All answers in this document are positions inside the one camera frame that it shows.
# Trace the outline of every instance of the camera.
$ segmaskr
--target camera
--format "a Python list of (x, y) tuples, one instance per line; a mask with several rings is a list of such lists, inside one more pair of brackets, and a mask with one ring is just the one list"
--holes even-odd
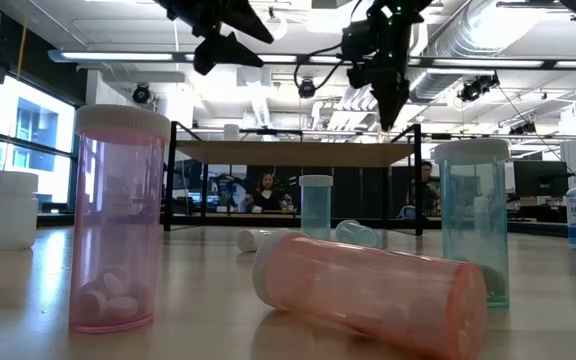
[(315, 96), (317, 91), (315, 83), (311, 78), (304, 78), (299, 85), (299, 97), (302, 99), (310, 99)]
[(148, 104), (152, 97), (148, 87), (148, 84), (137, 84), (135, 92), (132, 93), (132, 100), (137, 104)]

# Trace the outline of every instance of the ceiling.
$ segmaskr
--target ceiling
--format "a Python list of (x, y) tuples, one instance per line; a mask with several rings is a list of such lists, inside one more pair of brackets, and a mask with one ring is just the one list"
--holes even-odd
[[(190, 28), (180, 21), (166, 19), (164, 9), (154, 4), (135, 3), (139, 0), (31, 0), (29, 28), (55, 47), (62, 50), (89, 51), (182, 51), (192, 52), (201, 42), (190, 33)], [(246, 35), (237, 34), (245, 46), (263, 54), (306, 54), (314, 50), (339, 43), (340, 28), (347, 23), (355, 1), (347, 2), (338, 9), (313, 9), (313, 0), (280, 1), (276, 3), (276, 13), (287, 19), (287, 32), (272, 45), (266, 45)], [(251, 1), (262, 19), (268, 19), (267, 5), (273, 1)], [(437, 1), (425, 14), (428, 33), (431, 35), (447, 21), (464, 3), (464, 0)], [(0, 9), (22, 22), (25, 0), (0, 0)], [(362, 8), (357, 11), (361, 16)], [(576, 21), (570, 14), (543, 14), (535, 25), (499, 54), (503, 57), (519, 58), (573, 58), (576, 59)], [(269, 20), (271, 32), (279, 27), (278, 20)], [(500, 32), (481, 34), (496, 37)], [(250, 93), (236, 86), (237, 66), (217, 66), (208, 76), (194, 72), (191, 64), (114, 64), (112, 73), (105, 72), (104, 79), (126, 95), (134, 89), (134, 83), (125, 81), (139, 73), (166, 72), (186, 75), (196, 96), (201, 100), (195, 106), (194, 118), (202, 127), (219, 126), (223, 119), (242, 119), (244, 113), (253, 112)], [(330, 66), (302, 67), (300, 76), (311, 76), (320, 81)], [(345, 69), (340, 68), (324, 86), (315, 99), (302, 100), (289, 79), (293, 66), (277, 65), (270, 67), (273, 86), (268, 89), (268, 109), (271, 114), (291, 113), (310, 116), (318, 101), (336, 102), (344, 96), (348, 88)], [(513, 100), (520, 112), (529, 114), (535, 111), (537, 124), (548, 133), (556, 127), (559, 111), (576, 99), (576, 72), (561, 71), (499, 71), (501, 86)], [(165, 92), (165, 87), (157, 88)], [(504, 121), (516, 117), (517, 111), (508, 104), (500, 91), (482, 97), (461, 111), (455, 105), (457, 89), (448, 89), (430, 106), (407, 105), (397, 122), (397, 130), (408, 122), (423, 120), (427, 132), (492, 132)], [(299, 116), (293, 117), (273, 127), (300, 127)], [(350, 127), (372, 128), (374, 116), (361, 121), (348, 121)]]

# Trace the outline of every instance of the black metal frame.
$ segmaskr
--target black metal frame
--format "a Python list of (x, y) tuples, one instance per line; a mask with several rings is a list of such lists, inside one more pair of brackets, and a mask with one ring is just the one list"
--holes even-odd
[[(176, 121), (173, 121), (170, 129), (170, 146), (168, 147), (168, 171), (166, 172), (166, 184), (172, 184), (174, 182), (174, 171), (172, 171), (171, 166), (174, 168), (175, 163), (175, 152), (177, 145), (177, 126), (182, 128), (191, 137), (198, 141), (203, 141), (197, 134), (192, 132), (185, 126), (182, 126)], [(300, 136), (301, 141), (303, 141), (303, 131), (301, 130), (274, 130), (274, 129), (242, 129), (239, 130), (240, 133), (255, 133), (258, 135), (278, 135), (278, 134), (292, 134)], [(422, 203), (422, 183), (421, 183), (421, 163), (423, 159), (421, 158), (421, 142), (422, 133), (421, 125), (413, 124), (404, 130), (401, 134), (395, 137), (391, 143), (394, 143), (404, 136), (408, 137), (408, 143), (412, 139), (414, 141), (414, 155), (415, 155), (415, 203)], [(208, 201), (208, 165), (203, 164), (203, 180), (201, 186), (201, 215), (199, 217), (175, 217), (173, 214), (173, 187), (166, 186), (165, 197), (164, 197), (164, 214), (162, 217), (162, 222), (165, 231), (171, 231), (172, 225), (201, 225), (201, 226), (250, 226), (250, 227), (299, 227), (300, 219), (293, 218), (264, 218), (259, 217), (238, 217), (228, 216), (226, 217), (207, 217), (206, 208)], [(384, 196), (382, 197), (382, 207), (383, 214), (381, 219), (362, 219), (361, 223), (380, 229), (414, 229), (414, 234), (416, 236), (423, 235), (423, 230), (425, 228), (439, 229), (441, 228), (441, 222), (435, 221), (430, 222), (424, 219), (421, 211), (415, 212), (415, 220), (394, 220), (390, 219), (390, 181), (391, 181), (391, 170), (390, 167), (383, 168), (383, 184), (382, 192)], [(340, 221), (344, 219), (332, 219), (332, 225), (336, 226)]]

